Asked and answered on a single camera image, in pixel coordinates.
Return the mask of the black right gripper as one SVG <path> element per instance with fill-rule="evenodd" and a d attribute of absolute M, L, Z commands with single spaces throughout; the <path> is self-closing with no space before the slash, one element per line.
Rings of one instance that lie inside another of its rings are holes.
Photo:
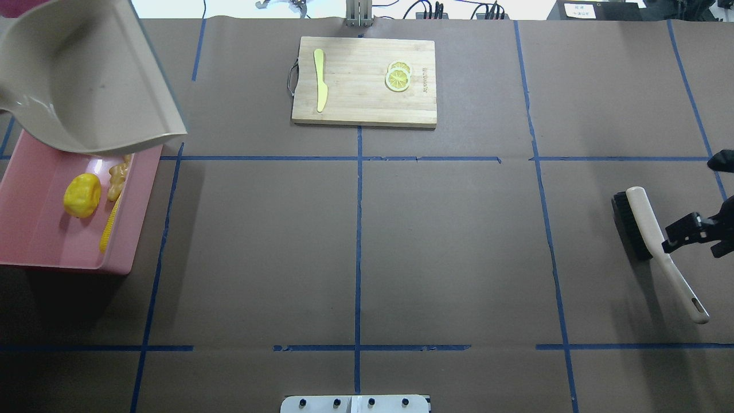
<path fill-rule="evenodd" d="M 664 252 L 670 254 L 682 246 L 693 243 L 715 244 L 710 247 L 712 255 L 723 257 L 733 250 L 733 197 L 723 202 L 718 214 L 707 219 L 692 212 L 665 228 L 667 239 L 663 241 Z"/>

